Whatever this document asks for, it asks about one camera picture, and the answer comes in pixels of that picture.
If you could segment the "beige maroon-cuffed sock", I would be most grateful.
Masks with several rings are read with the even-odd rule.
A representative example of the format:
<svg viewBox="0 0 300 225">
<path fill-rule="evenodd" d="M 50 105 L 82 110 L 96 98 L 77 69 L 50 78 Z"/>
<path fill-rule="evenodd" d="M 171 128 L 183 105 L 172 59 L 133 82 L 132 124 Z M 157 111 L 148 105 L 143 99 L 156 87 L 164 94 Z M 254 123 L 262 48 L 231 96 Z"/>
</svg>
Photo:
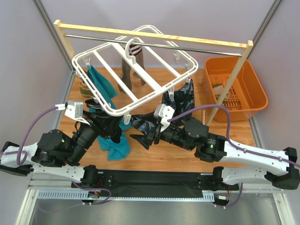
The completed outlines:
<svg viewBox="0 0 300 225">
<path fill-rule="evenodd" d="M 131 50 L 131 53 L 133 54 L 133 56 L 135 56 L 135 59 L 136 59 L 136 62 L 138 63 L 138 65 L 142 69 L 145 69 L 145 67 L 144 67 L 144 57 L 143 57 L 143 48 L 142 48 L 142 46 L 131 45 L 130 46 L 130 50 Z M 137 77 L 137 78 L 140 78 L 140 76 L 136 72 L 133 73 L 133 76 Z M 142 86 L 144 86 L 146 84 L 146 82 L 142 78 L 140 78 L 140 81 L 141 81 L 141 85 Z"/>
<path fill-rule="evenodd" d="M 122 70 L 120 76 L 121 80 L 130 90 L 132 90 L 132 84 L 130 78 L 131 67 L 127 64 L 127 62 L 124 59 L 122 59 L 121 70 Z"/>
</svg>

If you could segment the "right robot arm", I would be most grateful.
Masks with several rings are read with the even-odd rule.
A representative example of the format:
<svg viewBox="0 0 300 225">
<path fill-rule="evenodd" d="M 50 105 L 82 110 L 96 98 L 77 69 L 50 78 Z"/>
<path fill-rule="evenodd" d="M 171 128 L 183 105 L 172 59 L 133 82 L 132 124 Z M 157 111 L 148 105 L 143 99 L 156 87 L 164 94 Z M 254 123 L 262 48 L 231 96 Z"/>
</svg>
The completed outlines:
<svg viewBox="0 0 300 225">
<path fill-rule="evenodd" d="M 235 185 L 270 182 L 272 186 L 285 190 L 296 190 L 300 185 L 300 171 L 295 166 L 297 151 L 294 148 L 266 150 L 241 144 L 210 133 L 208 126 L 194 117 L 188 119 L 183 127 L 170 124 L 166 129 L 153 116 L 134 115 L 131 123 L 141 132 L 131 137 L 145 149 L 164 141 L 182 149 L 194 150 L 195 157 L 201 161 L 227 161 L 244 165 L 238 169 L 215 167 L 214 183 Z"/>
</svg>

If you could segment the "white hanger clip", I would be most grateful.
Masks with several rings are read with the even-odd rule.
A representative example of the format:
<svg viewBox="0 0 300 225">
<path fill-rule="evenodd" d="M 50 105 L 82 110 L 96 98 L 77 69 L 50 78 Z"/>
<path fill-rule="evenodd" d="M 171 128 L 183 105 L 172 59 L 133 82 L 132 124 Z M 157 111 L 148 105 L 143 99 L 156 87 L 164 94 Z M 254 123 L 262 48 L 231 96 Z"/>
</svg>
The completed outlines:
<svg viewBox="0 0 300 225">
<path fill-rule="evenodd" d="M 123 123 L 125 125 L 128 125 L 128 124 L 130 124 L 130 122 L 131 122 L 131 114 L 124 114 Z"/>
</svg>

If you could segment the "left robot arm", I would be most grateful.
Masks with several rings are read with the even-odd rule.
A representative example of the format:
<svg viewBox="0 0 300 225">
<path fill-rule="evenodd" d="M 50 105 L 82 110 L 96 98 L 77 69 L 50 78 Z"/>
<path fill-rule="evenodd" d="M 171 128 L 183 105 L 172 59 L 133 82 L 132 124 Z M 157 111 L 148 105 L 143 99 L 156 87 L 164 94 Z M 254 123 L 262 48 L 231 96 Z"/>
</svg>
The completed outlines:
<svg viewBox="0 0 300 225">
<path fill-rule="evenodd" d="M 113 117 L 105 112 L 84 111 L 83 117 L 75 121 L 72 137 L 53 129 L 42 134 L 38 142 L 23 146 L 21 156 L 25 161 L 22 165 L 16 161 L 20 146 L 6 142 L 2 149 L 0 169 L 16 176 L 30 173 L 57 175 L 83 188 L 99 188 L 101 181 L 96 166 L 81 166 L 79 162 L 98 137 L 120 143 L 121 120 L 121 117 Z"/>
</svg>

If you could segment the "white plastic clip hanger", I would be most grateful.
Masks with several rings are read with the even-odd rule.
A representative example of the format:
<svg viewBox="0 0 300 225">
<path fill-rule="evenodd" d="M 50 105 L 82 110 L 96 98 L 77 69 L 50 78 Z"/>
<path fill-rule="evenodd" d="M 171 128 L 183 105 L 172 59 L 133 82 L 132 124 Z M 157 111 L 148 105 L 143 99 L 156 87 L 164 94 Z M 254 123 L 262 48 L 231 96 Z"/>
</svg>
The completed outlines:
<svg viewBox="0 0 300 225">
<path fill-rule="evenodd" d="M 152 99 L 162 95 L 170 88 L 175 87 L 182 81 L 187 82 L 189 78 L 195 74 L 198 70 L 198 62 L 191 57 L 185 50 L 179 48 L 177 44 L 171 41 L 169 36 L 166 36 L 155 26 L 143 25 L 135 30 L 121 30 L 119 32 L 120 37 L 116 39 L 105 39 L 102 45 L 84 51 L 75 55 L 72 59 L 72 65 L 76 69 L 78 75 L 87 84 L 89 89 L 94 95 L 94 98 L 100 103 L 102 109 L 111 116 L 124 116 L 124 114 L 130 114 L 132 110 L 144 105 Z M 160 86 L 147 72 L 142 69 L 136 62 L 135 56 L 129 53 L 130 45 L 144 46 L 158 62 L 160 62 L 173 76 L 174 79 L 164 86 Z M 151 88 L 152 92 L 137 98 L 133 92 L 124 84 L 124 82 L 117 76 L 113 69 L 107 64 L 107 62 L 100 56 L 100 51 L 113 47 L 119 55 L 127 62 L 127 64 L 142 78 Z M 155 51 L 154 47 L 169 48 L 176 51 L 179 56 L 182 56 L 188 61 L 189 67 L 185 73 L 179 74 L 173 67 L 171 67 L 164 59 L 162 59 Z M 111 105 L 105 100 L 103 92 L 100 91 L 91 81 L 91 79 L 83 71 L 79 64 L 79 60 L 84 60 L 86 65 L 90 64 L 89 56 L 94 55 L 105 67 L 105 69 L 114 78 L 117 84 L 122 90 L 129 96 L 132 103 L 124 106 L 121 109 L 113 109 Z"/>
</svg>

